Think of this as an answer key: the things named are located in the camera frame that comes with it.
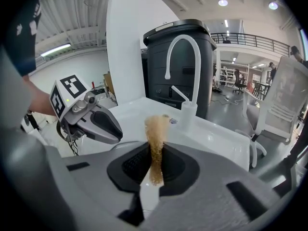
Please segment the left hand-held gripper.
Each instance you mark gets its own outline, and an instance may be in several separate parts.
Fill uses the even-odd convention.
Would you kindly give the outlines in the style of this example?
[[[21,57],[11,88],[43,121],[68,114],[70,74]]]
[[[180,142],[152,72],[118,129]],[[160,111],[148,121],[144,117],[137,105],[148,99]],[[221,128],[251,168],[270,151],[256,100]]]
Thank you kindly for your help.
[[[71,75],[57,79],[50,93],[50,103],[66,141],[84,134],[92,140],[116,144],[123,138],[121,126],[110,110],[96,106],[98,100],[81,78]]]

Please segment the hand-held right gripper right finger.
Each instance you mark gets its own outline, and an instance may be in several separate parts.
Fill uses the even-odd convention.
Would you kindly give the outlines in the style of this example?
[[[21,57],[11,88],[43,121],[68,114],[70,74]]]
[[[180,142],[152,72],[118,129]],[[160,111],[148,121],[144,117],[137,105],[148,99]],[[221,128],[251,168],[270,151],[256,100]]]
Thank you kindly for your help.
[[[144,221],[145,231],[260,231],[286,207],[257,176],[233,161],[174,143],[171,148],[193,158],[199,176],[183,194],[162,196]]]

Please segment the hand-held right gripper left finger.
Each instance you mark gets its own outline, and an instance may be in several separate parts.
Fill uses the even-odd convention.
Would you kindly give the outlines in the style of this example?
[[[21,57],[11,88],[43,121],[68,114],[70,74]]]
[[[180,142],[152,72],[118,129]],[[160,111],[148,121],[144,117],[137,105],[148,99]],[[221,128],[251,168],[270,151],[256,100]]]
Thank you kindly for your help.
[[[31,103],[5,49],[0,51],[0,168],[8,207],[25,231],[123,231],[143,222],[132,156],[146,148],[127,143],[107,152],[61,158],[20,130]]]

